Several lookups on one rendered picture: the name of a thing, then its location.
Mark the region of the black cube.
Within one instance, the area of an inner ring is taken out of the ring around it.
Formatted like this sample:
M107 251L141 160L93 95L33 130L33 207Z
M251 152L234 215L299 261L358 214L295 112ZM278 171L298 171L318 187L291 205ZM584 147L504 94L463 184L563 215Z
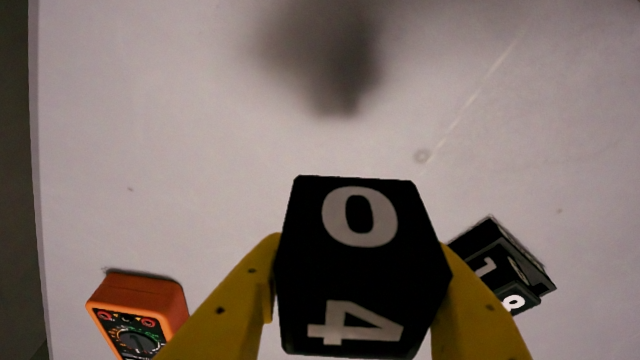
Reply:
M453 273L412 180L293 179L274 278L287 355L413 360Z
M466 264L512 317L541 304L542 300L519 264L499 245Z

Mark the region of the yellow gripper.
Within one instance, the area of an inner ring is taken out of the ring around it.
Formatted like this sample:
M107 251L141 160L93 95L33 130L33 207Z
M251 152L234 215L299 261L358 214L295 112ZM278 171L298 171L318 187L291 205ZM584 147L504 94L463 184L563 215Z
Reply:
M152 360L257 360L271 324L281 232L256 244ZM439 241L453 279L430 326L432 360L533 360L508 309Z

